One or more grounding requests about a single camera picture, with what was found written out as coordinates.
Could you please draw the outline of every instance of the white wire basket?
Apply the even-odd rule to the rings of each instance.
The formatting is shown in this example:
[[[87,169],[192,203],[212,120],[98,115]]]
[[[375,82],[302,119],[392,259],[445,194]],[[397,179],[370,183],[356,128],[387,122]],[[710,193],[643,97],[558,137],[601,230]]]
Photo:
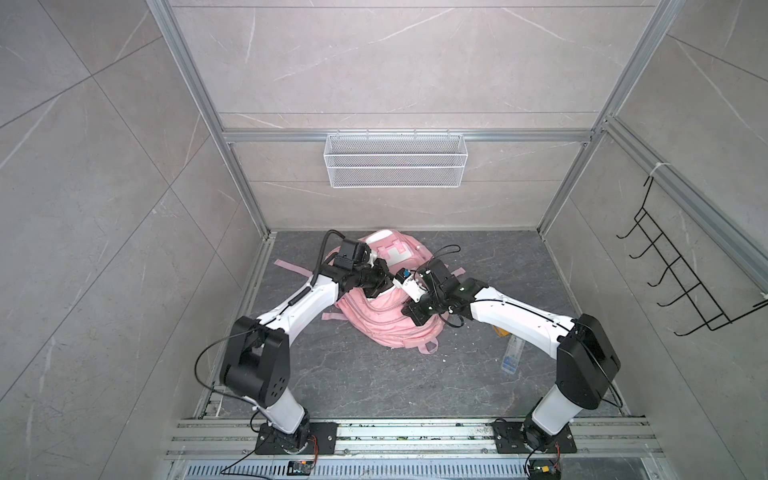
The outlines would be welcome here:
[[[447,131],[330,134],[323,157],[333,188],[458,187],[467,145]]]

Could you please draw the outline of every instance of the clear plastic bottle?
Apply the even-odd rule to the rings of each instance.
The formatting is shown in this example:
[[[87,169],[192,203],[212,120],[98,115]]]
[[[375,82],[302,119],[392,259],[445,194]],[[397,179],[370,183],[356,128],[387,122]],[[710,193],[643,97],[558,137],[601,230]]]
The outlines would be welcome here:
[[[525,340],[510,333],[507,351],[504,353],[504,359],[502,359],[502,370],[504,372],[509,374],[517,372],[524,346]]]

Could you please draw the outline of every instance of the marble wall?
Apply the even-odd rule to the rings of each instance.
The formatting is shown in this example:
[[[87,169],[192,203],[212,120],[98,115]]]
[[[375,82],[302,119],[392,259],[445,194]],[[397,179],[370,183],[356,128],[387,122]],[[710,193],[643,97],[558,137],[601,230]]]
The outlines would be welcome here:
[[[762,448],[768,429],[768,309],[758,310],[716,331],[701,325],[686,299],[661,307],[681,294],[664,271],[658,253],[638,255],[649,244],[634,224],[647,174],[610,138],[592,157],[546,236],[566,284],[580,308],[599,318],[621,358],[617,384],[635,415],[646,415],[681,480],[765,478]],[[763,298],[750,279],[693,220],[654,185],[646,208],[702,279],[730,318]],[[655,237],[658,229],[642,223]],[[671,261],[672,249],[660,240]],[[674,272],[687,286],[693,276],[681,262]],[[697,307],[711,318],[715,306],[701,287],[692,291]],[[725,322],[720,319],[714,326]]]
[[[273,229],[536,228],[578,142],[470,142],[457,188],[331,188],[321,142],[236,144]]]
[[[688,0],[619,117],[768,250],[768,2]]]
[[[149,478],[257,231],[143,0],[0,18],[0,477]]]
[[[591,127],[654,2],[176,0],[225,127]]]

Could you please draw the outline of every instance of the red wire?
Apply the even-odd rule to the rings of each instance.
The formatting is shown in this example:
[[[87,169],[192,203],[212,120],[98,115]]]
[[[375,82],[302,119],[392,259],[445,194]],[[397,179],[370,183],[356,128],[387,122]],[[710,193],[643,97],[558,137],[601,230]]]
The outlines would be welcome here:
[[[555,442],[554,446],[556,446],[558,448],[558,459],[554,461],[554,467],[552,467],[552,468],[557,468],[558,464],[560,463],[560,444]]]
[[[312,464],[312,470],[317,466],[317,453],[319,449],[317,448],[317,437],[312,435],[312,441],[315,443],[315,461]]]

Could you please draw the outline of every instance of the backpack strap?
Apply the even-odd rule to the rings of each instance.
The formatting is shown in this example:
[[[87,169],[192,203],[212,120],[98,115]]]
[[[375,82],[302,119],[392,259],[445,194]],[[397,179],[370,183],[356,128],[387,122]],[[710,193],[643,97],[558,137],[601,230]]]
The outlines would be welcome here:
[[[290,270],[291,272],[296,272],[299,275],[304,275],[306,278],[310,278],[312,276],[312,272],[303,266],[293,265],[292,263],[288,263],[285,260],[275,260],[275,265],[280,266],[286,270]]]

